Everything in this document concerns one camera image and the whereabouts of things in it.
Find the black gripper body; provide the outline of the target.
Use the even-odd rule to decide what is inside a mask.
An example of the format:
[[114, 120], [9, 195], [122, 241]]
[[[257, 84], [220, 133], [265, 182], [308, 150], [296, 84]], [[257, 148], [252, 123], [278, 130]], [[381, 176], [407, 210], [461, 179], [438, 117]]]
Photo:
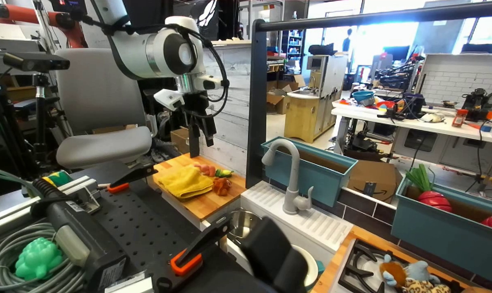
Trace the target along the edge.
[[203, 128], [208, 123], [207, 96], [203, 93], [184, 94], [182, 112], [189, 127]]

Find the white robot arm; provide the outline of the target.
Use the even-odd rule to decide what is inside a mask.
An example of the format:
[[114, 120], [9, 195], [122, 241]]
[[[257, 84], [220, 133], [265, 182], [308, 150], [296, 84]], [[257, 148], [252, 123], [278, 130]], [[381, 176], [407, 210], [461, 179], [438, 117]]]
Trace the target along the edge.
[[203, 50], [220, 60], [210, 40], [198, 34], [189, 16], [167, 16], [153, 32], [135, 27], [122, 0], [91, 0], [91, 6], [109, 40], [117, 68], [132, 80], [174, 78], [174, 89], [158, 89], [153, 99], [167, 110], [182, 110], [189, 120], [189, 153], [200, 153], [198, 135], [207, 132], [208, 89], [226, 88], [226, 78], [208, 75]]

